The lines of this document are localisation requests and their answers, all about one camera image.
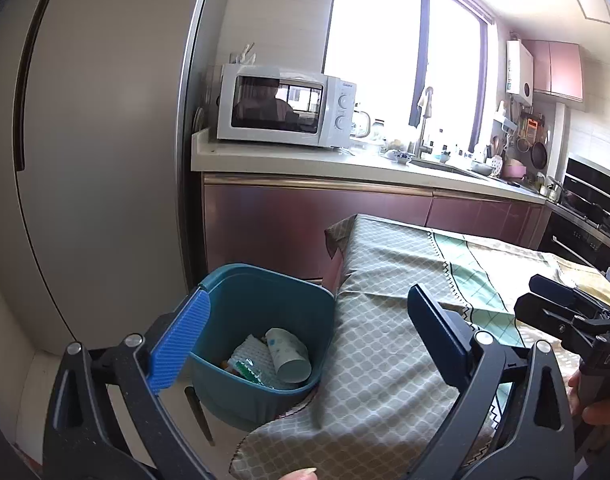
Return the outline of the person's right hand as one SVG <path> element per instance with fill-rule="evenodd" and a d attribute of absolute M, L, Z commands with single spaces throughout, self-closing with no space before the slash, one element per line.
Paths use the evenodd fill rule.
<path fill-rule="evenodd" d="M 590 426 L 610 425 L 610 398 L 584 405 L 578 397 L 578 385 L 581 381 L 581 373 L 577 370 L 568 380 L 569 405 L 572 416 L 580 415 L 586 424 Z"/>

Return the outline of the person's left hand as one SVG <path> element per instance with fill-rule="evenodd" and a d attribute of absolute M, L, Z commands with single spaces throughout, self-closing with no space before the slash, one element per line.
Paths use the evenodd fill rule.
<path fill-rule="evenodd" d="M 315 467 L 308 467 L 291 471 L 279 480 L 318 480 L 317 469 Z"/>

